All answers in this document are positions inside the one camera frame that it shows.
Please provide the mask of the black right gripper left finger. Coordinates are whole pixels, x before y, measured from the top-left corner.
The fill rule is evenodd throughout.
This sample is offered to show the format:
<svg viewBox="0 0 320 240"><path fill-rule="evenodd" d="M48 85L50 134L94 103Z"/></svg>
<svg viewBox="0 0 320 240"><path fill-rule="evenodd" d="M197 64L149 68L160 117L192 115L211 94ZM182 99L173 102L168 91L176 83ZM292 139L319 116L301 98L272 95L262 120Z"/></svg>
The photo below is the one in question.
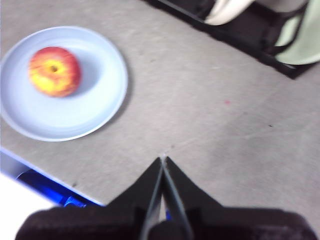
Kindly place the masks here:
<svg viewBox="0 0 320 240"><path fill-rule="evenodd" d="M160 216L163 164L156 158L142 175L106 207L111 211L112 240L147 240Z"/></svg>

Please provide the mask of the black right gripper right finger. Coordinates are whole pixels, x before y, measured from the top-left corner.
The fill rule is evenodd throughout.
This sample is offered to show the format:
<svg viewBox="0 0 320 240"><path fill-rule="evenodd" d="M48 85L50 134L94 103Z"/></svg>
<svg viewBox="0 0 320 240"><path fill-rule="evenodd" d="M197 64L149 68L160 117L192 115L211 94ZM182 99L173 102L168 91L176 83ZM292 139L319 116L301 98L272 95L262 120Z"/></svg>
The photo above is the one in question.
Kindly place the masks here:
<svg viewBox="0 0 320 240"><path fill-rule="evenodd" d="M187 240L199 240L203 213L223 206L199 188L170 157L163 161L163 194L169 220L178 224Z"/></svg>

